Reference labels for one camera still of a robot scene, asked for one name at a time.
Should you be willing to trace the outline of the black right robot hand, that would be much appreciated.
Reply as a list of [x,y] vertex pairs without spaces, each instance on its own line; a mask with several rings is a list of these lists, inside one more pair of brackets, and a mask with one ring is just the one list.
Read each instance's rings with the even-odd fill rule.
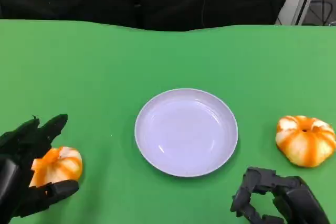
[[[271,192],[272,202],[282,217],[260,215],[251,205],[253,193]],[[245,217],[249,223],[329,223],[322,206],[306,182],[299,176],[282,177],[275,170],[249,167],[233,196],[230,211]]]

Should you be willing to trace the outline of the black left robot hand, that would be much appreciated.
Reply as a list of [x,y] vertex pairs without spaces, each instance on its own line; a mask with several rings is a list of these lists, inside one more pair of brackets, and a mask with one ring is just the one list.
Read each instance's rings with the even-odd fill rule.
[[44,157],[68,121],[67,114],[50,119],[43,126],[37,117],[1,135],[1,223],[44,211],[79,190],[72,178],[31,186],[34,160]]

